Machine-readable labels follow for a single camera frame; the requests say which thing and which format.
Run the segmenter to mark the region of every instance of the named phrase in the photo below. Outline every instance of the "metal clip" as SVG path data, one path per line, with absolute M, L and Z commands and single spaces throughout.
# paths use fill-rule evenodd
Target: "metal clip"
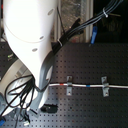
M 67 76 L 67 96 L 72 95 L 72 76 Z
M 107 97 L 109 96 L 109 83 L 107 83 L 107 77 L 101 77 L 101 81 L 103 84 L 103 96 Z

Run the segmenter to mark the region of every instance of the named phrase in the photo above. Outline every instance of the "wire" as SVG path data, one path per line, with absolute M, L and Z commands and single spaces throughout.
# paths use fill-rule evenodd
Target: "wire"
M 68 86 L 67 83 L 55 83 L 50 84 L 49 86 Z M 73 87 L 90 87 L 90 88 L 103 88 L 104 85 L 81 85 L 81 84 L 72 84 Z M 109 88 L 120 88 L 120 89 L 128 89 L 128 86 L 119 86 L 119 85 L 108 85 Z
M 62 29 L 63 29 L 63 33 L 65 34 L 65 30 L 64 30 L 63 22 L 62 22 L 62 19 L 61 19 L 61 16 L 60 16 L 60 12 L 59 12 L 58 7 L 57 7 L 57 13 L 58 13 L 59 18 L 60 18 L 60 22 L 61 22 L 61 27 L 62 27 Z
M 8 89 L 9 87 L 16 81 L 20 80 L 20 79 L 24 79 L 24 78 L 30 78 L 30 80 L 28 80 L 27 82 L 25 82 L 24 84 L 20 85 L 19 87 L 16 87 L 12 90 L 10 90 L 8 92 Z M 16 91 L 18 90 L 19 88 L 23 87 L 23 90 L 20 92 L 20 93 L 12 93 L 13 91 Z M 15 108 L 15 107 L 20 107 L 20 114 L 22 112 L 23 109 L 27 109 L 31 102 L 32 102 L 32 99 L 33 99 L 33 95 L 34 95 L 34 89 L 35 89 L 35 79 L 33 77 L 33 75 L 27 75 L 27 76 L 23 76 L 23 77 L 20 77 L 20 78 L 17 78 L 15 80 L 13 80 L 11 83 L 9 83 L 9 85 L 7 86 L 6 90 L 5 90 L 5 100 L 6 100 L 6 103 L 7 103 L 7 106 L 5 107 L 5 109 L 3 110 L 3 112 L 1 113 L 0 117 L 2 117 L 2 115 L 5 113 L 5 111 L 11 107 L 11 108 Z M 30 101 L 28 102 L 28 104 L 26 104 L 26 99 L 28 97 L 28 94 L 32 91 L 32 94 L 31 94 L 31 99 Z M 7 101 L 7 95 L 10 95 L 10 96 L 15 96 L 10 102 Z M 18 103 L 17 105 L 12 105 L 12 103 L 17 99 L 17 98 L 20 98 L 20 103 Z
M 101 20 L 103 17 L 106 17 L 108 14 L 110 14 L 112 11 L 114 11 L 123 0 L 111 0 L 106 7 L 102 9 L 101 12 L 99 12 L 95 17 L 89 19 L 88 21 L 82 23 L 81 25 L 77 25 L 75 28 L 71 27 L 65 34 L 61 36 L 59 41 L 56 43 L 56 45 L 53 46 L 53 52 L 56 54 L 62 46 L 64 46 L 68 40 L 73 37 L 74 35 L 78 35 L 85 29 L 87 26 L 97 23 L 99 20 Z

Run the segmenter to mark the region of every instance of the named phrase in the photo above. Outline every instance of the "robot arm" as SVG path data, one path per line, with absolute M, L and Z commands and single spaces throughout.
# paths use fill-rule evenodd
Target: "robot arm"
M 35 89 L 32 108 L 35 102 L 37 109 L 42 107 L 48 96 L 47 85 L 51 79 L 54 60 L 50 32 L 56 8 L 57 0 L 4 0 L 3 3 L 4 31 L 10 48 L 20 60 L 10 67 L 2 79 L 1 93 L 6 95 L 7 85 L 17 78 L 20 70 L 22 73 L 18 77 L 32 74 L 37 90 L 42 91 L 38 94 Z M 6 98 L 10 102 L 14 97 L 6 96 Z M 10 111 L 12 108 L 8 108 L 4 115 Z

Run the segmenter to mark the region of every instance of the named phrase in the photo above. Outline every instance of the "pegboard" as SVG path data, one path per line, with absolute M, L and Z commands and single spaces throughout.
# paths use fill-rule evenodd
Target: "pegboard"
M 0 73 L 11 53 L 8 45 L 0 49 Z M 51 83 L 65 83 L 67 76 L 73 83 L 101 84 L 107 76 L 109 84 L 128 86 L 128 44 L 67 44 L 56 55 Z M 50 87 L 47 104 L 58 104 L 56 114 L 30 115 L 30 128 L 127 128 L 128 89 L 110 89 L 103 98 L 102 88 L 73 87 L 72 96 L 66 87 Z M 14 128 L 15 120 L 6 116 L 1 128 Z

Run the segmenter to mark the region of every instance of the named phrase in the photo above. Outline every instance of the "cable bundle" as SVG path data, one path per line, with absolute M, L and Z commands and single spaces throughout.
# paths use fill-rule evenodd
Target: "cable bundle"
M 86 28 L 89 25 L 97 23 L 99 20 L 101 20 L 103 17 L 108 17 L 108 14 L 110 14 L 112 11 L 114 11 L 120 3 L 122 3 L 123 0 L 111 0 L 109 4 L 103 8 L 103 10 L 97 14 L 95 17 L 91 18 L 90 20 L 84 22 L 80 25 L 80 19 L 76 20 L 73 26 L 64 33 L 64 35 L 61 36 L 61 38 L 58 40 L 58 42 L 53 46 L 53 52 L 56 54 L 61 47 L 74 35 L 82 33 L 83 29 Z
M 14 88 L 12 90 L 9 90 L 9 87 L 12 84 L 14 84 L 14 82 L 16 82 L 16 81 L 18 81 L 20 79 L 29 78 L 29 77 L 30 77 L 30 79 L 27 82 L 23 83 L 22 85 L 19 85 L 18 87 Z M 35 89 L 35 79 L 34 79 L 34 77 L 32 75 L 23 76 L 23 77 L 20 77 L 18 79 L 15 79 L 14 81 L 12 81 L 7 86 L 7 88 L 5 90 L 5 100 L 6 100 L 7 106 L 4 109 L 4 111 L 1 113 L 0 116 L 2 116 L 4 114 L 4 112 L 8 109 L 8 107 L 11 107 L 11 108 L 20 107 L 20 113 L 19 114 L 21 114 L 23 109 L 27 109 L 31 105 L 31 102 L 32 102 L 32 99 L 33 99 L 33 95 L 34 95 L 34 89 Z M 29 103 L 26 104 L 26 99 L 27 99 L 29 93 L 31 93 L 31 98 L 30 98 Z M 15 97 L 10 102 L 8 102 L 7 96 L 15 96 Z M 12 105 L 12 103 L 15 102 L 15 100 L 17 98 L 20 98 L 19 99 L 20 100 L 19 103 L 17 103 L 17 105 Z

